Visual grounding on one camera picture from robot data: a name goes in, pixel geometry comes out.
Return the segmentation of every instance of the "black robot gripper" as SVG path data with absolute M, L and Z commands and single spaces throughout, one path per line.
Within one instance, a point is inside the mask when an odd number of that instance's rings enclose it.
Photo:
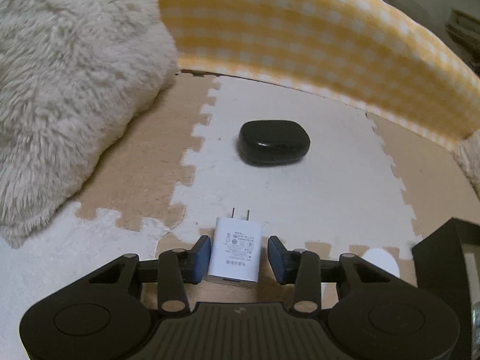
M 20 322 L 32 360 L 443 360 L 459 335 L 439 298 L 345 253 L 339 261 L 268 240 L 276 280 L 294 285 L 282 303 L 204 303 L 190 310 L 184 283 L 198 284 L 211 242 L 152 261 L 126 254 L 34 304 Z M 140 302 L 157 282 L 158 310 Z M 322 309 L 321 283 L 339 302 Z

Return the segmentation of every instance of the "white fluffy rug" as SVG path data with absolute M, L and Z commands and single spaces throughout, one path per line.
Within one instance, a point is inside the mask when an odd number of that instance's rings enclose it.
M 157 0 L 0 0 L 0 234 L 20 246 L 177 71 Z

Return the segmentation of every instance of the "white power adapter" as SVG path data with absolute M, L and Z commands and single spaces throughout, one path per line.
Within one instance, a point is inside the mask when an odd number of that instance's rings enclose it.
M 207 280 L 250 287 L 258 281 L 262 227 L 247 219 L 217 218 Z

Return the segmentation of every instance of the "yellow gingham fabric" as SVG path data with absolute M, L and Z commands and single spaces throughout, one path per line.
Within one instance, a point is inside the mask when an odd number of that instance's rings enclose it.
M 339 99 L 447 147 L 480 128 L 480 79 L 382 0 L 159 0 L 182 69 Z

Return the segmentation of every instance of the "yellow and white checkered curtain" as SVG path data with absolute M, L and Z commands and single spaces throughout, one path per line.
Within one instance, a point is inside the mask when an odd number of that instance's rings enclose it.
M 339 99 L 451 148 L 480 128 L 480 79 L 382 0 L 159 0 L 182 69 Z

